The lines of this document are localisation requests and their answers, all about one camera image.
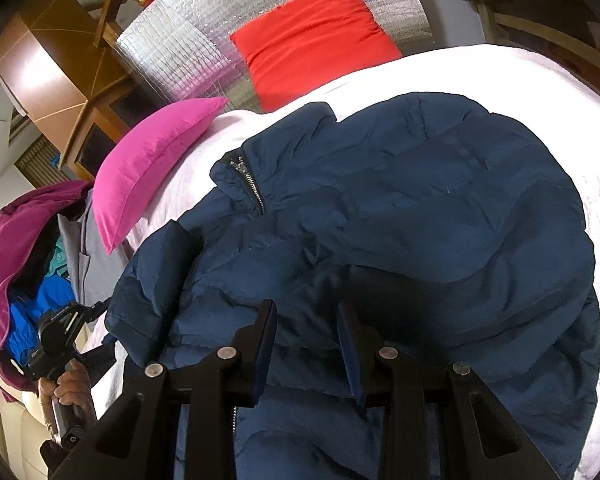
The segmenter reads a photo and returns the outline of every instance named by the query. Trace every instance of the blue clothing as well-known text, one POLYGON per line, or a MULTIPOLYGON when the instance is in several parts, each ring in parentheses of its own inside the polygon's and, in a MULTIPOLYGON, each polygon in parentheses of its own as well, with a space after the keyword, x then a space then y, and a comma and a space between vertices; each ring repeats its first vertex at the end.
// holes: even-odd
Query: blue clothing
POLYGON ((573 476, 600 370, 593 244, 571 179, 524 125, 448 94, 339 123, 312 103, 211 177, 218 186, 134 255, 106 324, 136 364, 177 368, 276 301, 267 387, 238 410, 239 480, 376 477, 382 411, 349 392, 342 298, 421 362, 468 362, 573 476))
POLYGON ((38 344, 38 322, 51 310, 57 312, 75 299, 71 284, 54 274, 42 280, 35 300, 10 290, 10 326, 6 348, 14 360, 24 367, 31 349, 38 344))

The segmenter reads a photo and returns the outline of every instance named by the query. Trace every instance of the teal fabric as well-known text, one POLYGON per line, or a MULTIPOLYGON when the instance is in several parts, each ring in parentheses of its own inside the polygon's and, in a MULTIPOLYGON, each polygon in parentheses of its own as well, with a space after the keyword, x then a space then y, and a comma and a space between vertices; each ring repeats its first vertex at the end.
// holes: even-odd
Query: teal fabric
POLYGON ((66 253, 64 252, 62 238, 58 238, 58 240, 56 240, 54 255, 51 257, 51 263, 49 263, 49 270, 46 272, 45 278, 49 278, 54 274, 57 274, 61 278, 69 277, 69 271, 66 267, 66 253))

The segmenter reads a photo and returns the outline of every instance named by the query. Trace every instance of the pile of clothes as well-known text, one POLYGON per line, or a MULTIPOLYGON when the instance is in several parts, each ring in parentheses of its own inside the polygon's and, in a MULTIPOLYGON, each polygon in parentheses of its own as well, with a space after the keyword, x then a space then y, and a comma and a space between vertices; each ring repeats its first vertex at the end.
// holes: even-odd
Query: pile of clothes
POLYGON ((0 210, 0 375, 18 390, 36 389, 22 369, 42 316, 74 300, 89 306, 107 300, 128 263, 122 247, 106 253, 91 187, 53 184, 0 210))

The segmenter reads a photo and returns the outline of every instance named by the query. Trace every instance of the cream leather sofa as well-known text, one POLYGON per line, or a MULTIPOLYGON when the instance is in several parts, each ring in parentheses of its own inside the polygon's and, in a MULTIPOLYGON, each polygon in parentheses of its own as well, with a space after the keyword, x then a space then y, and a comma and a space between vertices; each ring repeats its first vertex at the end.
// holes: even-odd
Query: cream leather sofa
MULTIPOLYGON (((89 336, 85 327, 76 345, 81 349, 89 336)), ((18 480, 46 480, 46 465, 40 456, 40 446, 49 439, 38 398, 31 392, 19 392, 4 384, 0 386, 15 397, 7 402, 0 392, 0 454, 18 480)))

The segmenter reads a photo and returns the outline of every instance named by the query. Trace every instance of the wooden beam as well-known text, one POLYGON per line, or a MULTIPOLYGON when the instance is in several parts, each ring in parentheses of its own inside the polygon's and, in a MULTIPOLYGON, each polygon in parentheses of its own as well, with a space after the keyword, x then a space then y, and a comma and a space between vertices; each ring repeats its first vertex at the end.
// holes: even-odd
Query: wooden beam
POLYGON ((496 27, 498 26, 493 11, 483 2, 476 2, 475 7, 478 10, 478 16, 482 23, 482 31, 484 33, 484 41, 489 44, 496 44, 496 27))
POLYGON ((102 39, 111 48, 113 48, 116 46, 116 41, 118 40, 120 34, 122 34, 122 28, 116 22, 109 22, 104 26, 102 39))
POLYGON ((577 40, 576 38, 555 30, 554 28, 541 25, 540 23, 530 22, 523 18, 516 18, 515 16, 509 16, 507 14, 500 14, 494 12, 493 17, 497 24, 503 27, 515 28, 516 30, 522 30, 528 34, 533 34, 538 38, 543 38, 551 43, 555 43, 570 52, 573 52, 576 56, 580 56, 582 59, 590 62, 593 66, 600 69, 600 52, 592 46, 584 43, 583 41, 577 40))
POLYGON ((100 13, 100 19, 98 20, 98 27, 96 28, 96 35, 94 38, 94 43, 96 46, 105 46, 105 44, 108 43, 106 38, 104 38, 104 33, 107 28, 106 26, 113 26, 113 23, 116 22, 118 11, 120 10, 120 5, 122 5, 126 0, 104 1, 105 3, 102 7, 102 12, 100 13))

